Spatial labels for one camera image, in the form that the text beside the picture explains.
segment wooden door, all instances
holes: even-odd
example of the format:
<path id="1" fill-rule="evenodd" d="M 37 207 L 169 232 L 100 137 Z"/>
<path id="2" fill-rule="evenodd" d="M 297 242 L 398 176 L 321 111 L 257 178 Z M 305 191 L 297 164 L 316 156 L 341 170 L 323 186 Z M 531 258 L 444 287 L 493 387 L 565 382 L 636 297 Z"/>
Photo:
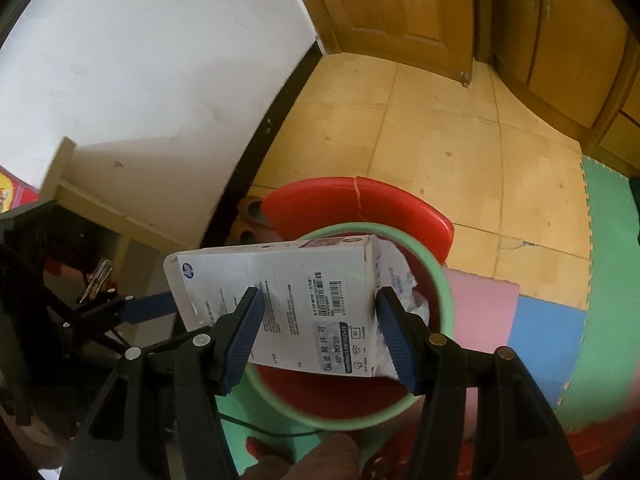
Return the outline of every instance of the wooden door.
<path id="1" fill-rule="evenodd" d="M 463 81 L 471 75 L 473 0 L 322 0 L 340 47 Z"/>
<path id="2" fill-rule="evenodd" d="M 627 26 L 610 0 L 542 0 L 529 89 L 590 128 L 609 94 Z"/>
<path id="3" fill-rule="evenodd" d="M 527 84 L 538 31 L 540 0 L 492 0 L 492 44 L 507 72 Z"/>

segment pink foam mat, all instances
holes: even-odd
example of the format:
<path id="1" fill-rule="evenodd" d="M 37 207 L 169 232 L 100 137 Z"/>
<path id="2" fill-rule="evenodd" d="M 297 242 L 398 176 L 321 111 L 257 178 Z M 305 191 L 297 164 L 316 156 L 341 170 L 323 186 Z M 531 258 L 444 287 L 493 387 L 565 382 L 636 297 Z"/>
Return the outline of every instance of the pink foam mat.
<path id="1" fill-rule="evenodd" d="M 494 352 L 506 345 L 520 285 L 444 269 L 456 310 L 453 339 L 463 348 Z"/>

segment black baseboard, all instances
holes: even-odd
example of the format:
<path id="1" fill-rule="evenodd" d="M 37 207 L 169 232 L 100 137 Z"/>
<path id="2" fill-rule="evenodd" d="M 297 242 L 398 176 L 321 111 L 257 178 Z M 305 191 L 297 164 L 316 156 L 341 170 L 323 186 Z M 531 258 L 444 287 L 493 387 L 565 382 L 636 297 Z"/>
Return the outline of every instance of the black baseboard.
<path id="1" fill-rule="evenodd" d="M 226 183 L 225 191 L 202 237 L 201 247 L 219 247 L 225 243 L 231 224 L 238 215 L 238 202 L 249 191 L 273 139 L 321 57 L 322 52 L 318 44 L 314 43 L 276 95 Z"/>

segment beige floor tile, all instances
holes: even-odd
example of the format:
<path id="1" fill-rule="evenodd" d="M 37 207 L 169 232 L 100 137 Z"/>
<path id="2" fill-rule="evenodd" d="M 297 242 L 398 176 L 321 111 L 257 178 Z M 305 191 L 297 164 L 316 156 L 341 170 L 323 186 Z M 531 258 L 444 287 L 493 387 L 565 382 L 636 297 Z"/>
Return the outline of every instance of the beige floor tile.
<path id="1" fill-rule="evenodd" d="M 501 128 L 504 194 L 500 233 L 590 257 L 581 156 L 544 137 Z"/>
<path id="2" fill-rule="evenodd" d="M 515 238 L 500 238 L 497 280 L 519 283 L 520 293 L 586 310 L 590 262 Z"/>
<path id="3" fill-rule="evenodd" d="M 273 189 L 270 187 L 251 186 L 249 191 L 246 192 L 247 196 L 259 196 L 260 198 L 266 197 Z"/>
<path id="4" fill-rule="evenodd" d="M 398 64 L 359 54 L 324 56 L 296 102 L 383 106 L 389 99 Z"/>
<path id="5" fill-rule="evenodd" d="M 498 120 L 489 66 L 478 62 L 474 63 L 468 88 L 453 79 L 401 64 L 389 105 L 410 111 L 437 110 Z"/>
<path id="6" fill-rule="evenodd" d="M 493 67 L 490 69 L 494 82 L 495 103 L 498 108 L 498 122 L 502 126 L 513 126 L 521 130 L 532 132 L 546 137 L 553 142 L 580 152 L 580 144 L 565 134 L 561 134 L 551 125 L 545 123 L 535 113 L 529 110 L 515 95 L 505 86 Z"/>
<path id="7" fill-rule="evenodd" d="M 254 185 L 276 189 L 315 176 L 364 176 L 384 112 L 344 104 L 296 103 Z"/>
<path id="8" fill-rule="evenodd" d="M 498 232 L 496 123 L 389 107 L 369 176 L 420 197 L 456 224 Z"/>
<path id="9" fill-rule="evenodd" d="M 492 278 L 498 258 L 500 236 L 463 225 L 454 227 L 456 231 L 447 266 Z"/>

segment door handle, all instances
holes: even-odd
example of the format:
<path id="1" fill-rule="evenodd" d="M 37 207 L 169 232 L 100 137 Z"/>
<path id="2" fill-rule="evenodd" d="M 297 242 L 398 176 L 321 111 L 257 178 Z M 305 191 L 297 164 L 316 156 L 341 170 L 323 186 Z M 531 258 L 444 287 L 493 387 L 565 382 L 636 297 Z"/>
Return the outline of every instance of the door handle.
<path id="1" fill-rule="evenodd" d="M 551 17 L 551 0 L 546 0 L 546 18 Z"/>

